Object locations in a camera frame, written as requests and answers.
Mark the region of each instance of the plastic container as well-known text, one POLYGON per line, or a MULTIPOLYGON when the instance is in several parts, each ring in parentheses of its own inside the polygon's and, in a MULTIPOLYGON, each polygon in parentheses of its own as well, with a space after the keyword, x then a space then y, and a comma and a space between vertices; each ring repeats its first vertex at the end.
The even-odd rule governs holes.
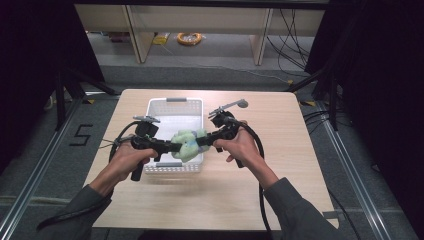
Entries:
MULTIPOLYGON (((203 100, 200 98, 153 98, 149 101, 146 116, 152 116, 160 123, 155 138, 171 140, 179 130, 203 128, 203 100)), ((171 153, 162 154, 160 162, 151 160, 144 166, 147 174, 200 172, 203 154, 183 163, 172 157, 171 153)))

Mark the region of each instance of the handheld controller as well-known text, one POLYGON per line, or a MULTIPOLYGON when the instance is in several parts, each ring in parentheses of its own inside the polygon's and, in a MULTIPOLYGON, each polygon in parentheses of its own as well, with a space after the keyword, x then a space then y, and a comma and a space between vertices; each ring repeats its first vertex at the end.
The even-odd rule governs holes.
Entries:
MULTIPOLYGON (((212 123, 215 127, 219 128, 219 130, 207 133, 204 137, 196 138, 196 142, 199 146, 212 146, 214 141, 217 139, 225 139, 231 140, 235 138, 237 135, 238 129, 240 126, 243 126, 243 123, 238 122, 234 115, 225 109, 238 105, 241 108, 245 108, 248 106, 247 101, 241 99, 239 101, 220 106, 216 110, 209 113, 209 119, 211 119, 212 123)), ((129 139, 131 140, 131 145, 135 149, 148 149, 152 148, 157 153, 158 156, 154 159, 155 162, 159 162, 162 154, 169 152, 179 152, 182 144, 180 143, 172 143, 168 140, 159 140, 154 138, 155 134, 159 130, 159 127, 153 124, 153 122, 160 122, 159 120, 152 117, 134 117, 139 120, 133 122, 128 125, 124 130, 127 130, 131 125, 137 125, 135 130, 135 135, 131 136, 129 139)), ((123 139, 118 137, 117 141, 120 142, 123 139)), ((217 148, 218 152, 222 152, 222 148, 217 148)), ((236 159, 237 166, 239 168, 244 167, 240 160, 236 159)), ((140 181, 141 173, 143 171, 143 164, 140 163, 137 166, 137 169, 134 170, 131 174, 132 181, 140 181)))

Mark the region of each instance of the black panel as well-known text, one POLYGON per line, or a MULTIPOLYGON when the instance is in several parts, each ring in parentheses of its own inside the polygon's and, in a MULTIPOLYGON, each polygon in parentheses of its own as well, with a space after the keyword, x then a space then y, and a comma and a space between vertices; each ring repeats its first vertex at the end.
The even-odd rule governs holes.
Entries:
POLYGON ((42 114, 59 70, 72 68, 104 81, 71 3, 8 1, 2 9, 0 173, 24 147, 22 138, 42 114))
POLYGON ((424 238, 424 3, 368 1, 365 10, 351 61, 338 75, 343 99, 411 225, 424 238))

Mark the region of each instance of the gray sleeve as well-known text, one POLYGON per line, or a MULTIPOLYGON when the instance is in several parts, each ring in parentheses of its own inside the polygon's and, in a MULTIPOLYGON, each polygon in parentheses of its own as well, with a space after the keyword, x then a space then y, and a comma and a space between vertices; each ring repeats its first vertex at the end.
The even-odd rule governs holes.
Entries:
POLYGON ((284 240, 345 239, 286 178, 268 188, 264 196, 278 217, 284 240))
POLYGON ((99 208, 82 216, 47 226, 38 232, 37 237, 39 239, 61 240, 90 239, 91 228, 97 218, 109 206, 111 196, 112 194, 103 197, 94 191, 89 185, 85 186, 64 209, 60 210, 56 214, 56 216, 75 213, 101 203, 99 208))

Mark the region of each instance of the yellow object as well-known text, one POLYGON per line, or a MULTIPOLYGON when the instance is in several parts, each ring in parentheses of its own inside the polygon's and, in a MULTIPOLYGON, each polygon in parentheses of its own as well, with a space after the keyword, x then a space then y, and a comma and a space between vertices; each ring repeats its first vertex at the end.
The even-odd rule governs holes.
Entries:
POLYGON ((200 33, 179 33, 177 41, 180 44, 193 46, 198 44, 202 40, 202 34, 200 33))
POLYGON ((152 43, 156 45, 164 45, 168 40, 168 37, 169 33, 158 33, 158 35, 153 38, 152 43))

